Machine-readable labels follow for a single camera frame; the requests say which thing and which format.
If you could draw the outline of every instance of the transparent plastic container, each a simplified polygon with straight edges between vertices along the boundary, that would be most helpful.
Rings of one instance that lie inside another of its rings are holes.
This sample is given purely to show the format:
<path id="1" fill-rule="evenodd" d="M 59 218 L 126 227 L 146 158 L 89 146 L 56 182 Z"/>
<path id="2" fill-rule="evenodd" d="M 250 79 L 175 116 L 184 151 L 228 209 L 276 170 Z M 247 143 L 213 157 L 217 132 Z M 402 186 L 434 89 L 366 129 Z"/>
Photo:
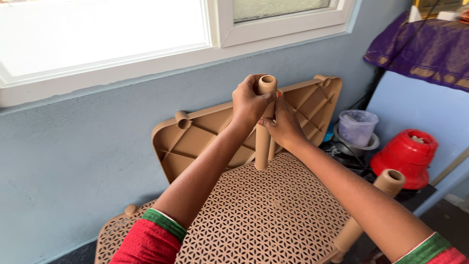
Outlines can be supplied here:
<path id="1" fill-rule="evenodd" d="M 363 110 L 342 111 L 339 119 L 340 136 L 357 147 L 368 145 L 375 125 L 378 123 L 377 115 Z"/>

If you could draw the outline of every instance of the red plastic container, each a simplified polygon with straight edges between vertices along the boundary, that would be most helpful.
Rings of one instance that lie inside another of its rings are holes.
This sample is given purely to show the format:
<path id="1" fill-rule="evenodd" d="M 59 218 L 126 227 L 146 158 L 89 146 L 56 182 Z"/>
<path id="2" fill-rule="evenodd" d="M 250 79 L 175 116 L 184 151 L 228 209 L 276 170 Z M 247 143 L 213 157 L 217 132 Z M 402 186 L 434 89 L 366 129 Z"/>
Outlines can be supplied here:
<path id="1" fill-rule="evenodd" d="M 424 142 L 413 141 L 412 136 L 422 138 Z M 418 190 L 428 184 L 427 167 L 437 147 L 438 142 L 432 135 L 417 129 L 406 129 L 374 155 L 370 167 L 376 175 L 385 169 L 400 171 L 406 177 L 403 188 Z"/>

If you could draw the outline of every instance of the purple cloth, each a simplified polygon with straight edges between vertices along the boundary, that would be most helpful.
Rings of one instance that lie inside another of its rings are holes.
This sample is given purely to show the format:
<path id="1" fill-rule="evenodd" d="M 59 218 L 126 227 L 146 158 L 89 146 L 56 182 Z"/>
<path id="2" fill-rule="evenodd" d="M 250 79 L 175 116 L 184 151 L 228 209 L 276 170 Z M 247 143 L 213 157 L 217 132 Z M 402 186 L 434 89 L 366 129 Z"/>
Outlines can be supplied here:
<path id="1" fill-rule="evenodd" d="M 469 93 L 469 26 L 458 21 L 428 20 L 389 66 L 393 55 L 423 21 L 400 15 L 371 43 L 365 61 L 404 76 Z"/>

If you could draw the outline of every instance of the blue wall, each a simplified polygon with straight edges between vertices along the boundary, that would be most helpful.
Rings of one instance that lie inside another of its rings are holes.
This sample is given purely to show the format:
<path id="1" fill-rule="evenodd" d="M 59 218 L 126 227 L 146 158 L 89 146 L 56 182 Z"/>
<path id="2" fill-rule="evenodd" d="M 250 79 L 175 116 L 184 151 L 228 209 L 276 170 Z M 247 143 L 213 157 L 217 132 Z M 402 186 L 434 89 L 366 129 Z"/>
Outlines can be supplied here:
<path id="1" fill-rule="evenodd" d="M 250 73 L 279 87 L 316 74 L 344 80 L 337 112 L 360 98 L 373 76 L 362 60 L 371 41 L 410 0 L 363 0 L 351 34 L 92 87 L 0 112 L 2 262 L 47 262 L 96 239 L 130 204 L 167 187 L 150 143 L 152 128 L 178 110 L 231 100 Z"/>
<path id="2" fill-rule="evenodd" d="M 375 133 L 381 147 L 404 129 L 430 133 L 439 143 L 428 169 L 430 181 L 469 146 L 469 93 L 386 72 L 367 111 L 379 117 Z M 469 175 L 469 159 L 438 183 L 438 191 L 422 204 L 420 216 Z M 469 189 L 469 181 L 461 189 Z"/>

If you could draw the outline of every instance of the window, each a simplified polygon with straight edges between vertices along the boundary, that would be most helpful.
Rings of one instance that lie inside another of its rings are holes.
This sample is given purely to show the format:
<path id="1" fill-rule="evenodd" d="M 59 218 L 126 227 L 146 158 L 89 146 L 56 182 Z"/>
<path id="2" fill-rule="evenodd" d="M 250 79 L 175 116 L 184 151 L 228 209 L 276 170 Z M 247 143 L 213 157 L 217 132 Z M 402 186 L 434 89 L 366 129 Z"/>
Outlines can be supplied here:
<path id="1" fill-rule="evenodd" d="M 0 107 L 346 33 L 355 0 L 0 0 Z"/>

